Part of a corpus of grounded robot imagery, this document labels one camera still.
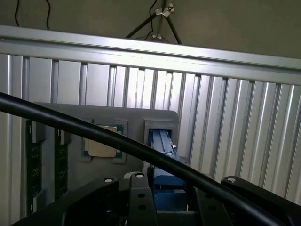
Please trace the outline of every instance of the screw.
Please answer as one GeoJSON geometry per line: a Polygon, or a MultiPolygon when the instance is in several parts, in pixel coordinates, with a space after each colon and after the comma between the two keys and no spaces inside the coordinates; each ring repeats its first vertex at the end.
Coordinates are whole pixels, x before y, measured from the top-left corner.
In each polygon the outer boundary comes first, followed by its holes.
{"type": "Polygon", "coordinates": [[[112,178],[106,178],[104,181],[105,181],[105,183],[109,183],[109,182],[112,182],[113,179],[112,178]]]}
{"type": "Polygon", "coordinates": [[[227,181],[231,182],[231,183],[235,183],[236,180],[234,178],[228,178],[227,181]]]}

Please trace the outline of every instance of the green circuit board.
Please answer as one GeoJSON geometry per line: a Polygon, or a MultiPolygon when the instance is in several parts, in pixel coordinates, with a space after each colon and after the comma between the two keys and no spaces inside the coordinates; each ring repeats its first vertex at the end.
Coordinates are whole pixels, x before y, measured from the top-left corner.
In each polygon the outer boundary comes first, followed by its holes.
{"type": "Polygon", "coordinates": [[[61,144],[61,130],[55,129],[55,200],[68,191],[68,144],[61,144]]]}
{"type": "Polygon", "coordinates": [[[32,142],[32,121],[26,121],[27,215],[33,213],[33,198],[42,189],[41,142],[32,142]]]}

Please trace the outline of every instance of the black cable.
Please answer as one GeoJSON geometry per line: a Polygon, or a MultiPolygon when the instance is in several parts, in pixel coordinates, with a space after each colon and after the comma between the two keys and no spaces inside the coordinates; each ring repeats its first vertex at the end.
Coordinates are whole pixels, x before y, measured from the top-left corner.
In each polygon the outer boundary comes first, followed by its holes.
{"type": "Polygon", "coordinates": [[[15,10],[15,21],[16,21],[17,26],[19,26],[19,22],[18,22],[18,18],[17,18],[18,11],[19,11],[19,5],[20,5],[20,0],[17,0],[17,7],[15,10]]]}
{"type": "Polygon", "coordinates": [[[235,206],[235,208],[257,219],[263,225],[283,225],[274,216],[220,183],[126,136],[1,92],[0,111],[30,119],[121,150],[175,175],[206,193],[212,194],[213,197],[224,204],[235,206]]]}
{"type": "Polygon", "coordinates": [[[50,6],[50,3],[48,0],[45,0],[45,1],[48,4],[48,14],[47,14],[46,26],[47,26],[47,29],[49,30],[49,17],[50,17],[51,6],[50,6]]]}
{"type": "MultiPolygon", "coordinates": [[[[152,6],[150,7],[150,10],[149,10],[149,14],[150,14],[150,17],[151,17],[151,10],[152,8],[155,6],[155,4],[157,3],[158,0],[155,0],[154,3],[152,4],[152,6]]],[[[146,38],[144,40],[146,40],[149,35],[154,32],[154,27],[153,27],[153,24],[152,24],[152,20],[150,21],[150,25],[151,25],[151,31],[146,35],[146,38]]]]}
{"type": "Polygon", "coordinates": [[[131,38],[134,34],[136,34],[138,31],[140,31],[145,25],[147,25],[150,21],[153,20],[157,15],[156,13],[153,13],[150,17],[148,17],[146,20],[144,20],[141,24],[139,24],[135,29],[133,29],[130,34],[126,36],[126,38],[131,38]]]}
{"type": "Polygon", "coordinates": [[[178,43],[178,44],[182,44],[182,42],[181,42],[181,40],[180,40],[180,37],[179,37],[179,35],[178,35],[178,33],[177,33],[177,30],[176,30],[175,27],[174,27],[173,22],[171,21],[171,19],[170,19],[169,17],[167,17],[166,20],[167,20],[168,25],[169,25],[169,27],[170,27],[170,29],[171,29],[173,35],[174,35],[174,38],[177,40],[177,43],[178,43]]]}

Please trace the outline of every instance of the aluminum frame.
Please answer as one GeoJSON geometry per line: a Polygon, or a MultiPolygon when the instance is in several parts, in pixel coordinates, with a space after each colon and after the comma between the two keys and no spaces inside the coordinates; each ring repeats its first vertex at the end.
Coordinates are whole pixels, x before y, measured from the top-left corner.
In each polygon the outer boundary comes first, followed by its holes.
{"type": "MultiPolygon", "coordinates": [[[[0,25],[1,92],[176,111],[178,150],[193,168],[216,180],[241,176],[298,204],[300,86],[299,59],[0,25]]],[[[24,215],[22,121],[0,113],[1,225],[24,215]]]]}

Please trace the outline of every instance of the metal clamp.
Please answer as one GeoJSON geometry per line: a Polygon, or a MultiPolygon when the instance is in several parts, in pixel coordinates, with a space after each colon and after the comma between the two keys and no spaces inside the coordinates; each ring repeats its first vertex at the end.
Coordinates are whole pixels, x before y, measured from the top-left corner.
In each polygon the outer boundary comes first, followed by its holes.
{"type": "Polygon", "coordinates": [[[174,5],[172,3],[169,4],[168,7],[164,8],[162,11],[162,8],[155,10],[156,15],[163,15],[165,18],[168,18],[170,14],[174,13],[174,5]]]}
{"type": "Polygon", "coordinates": [[[157,38],[157,39],[161,40],[161,39],[162,39],[162,36],[161,36],[160,34],[153,34],[153,35],[152,35],[152,38],[153,38],[153,39],[157,38]]]}

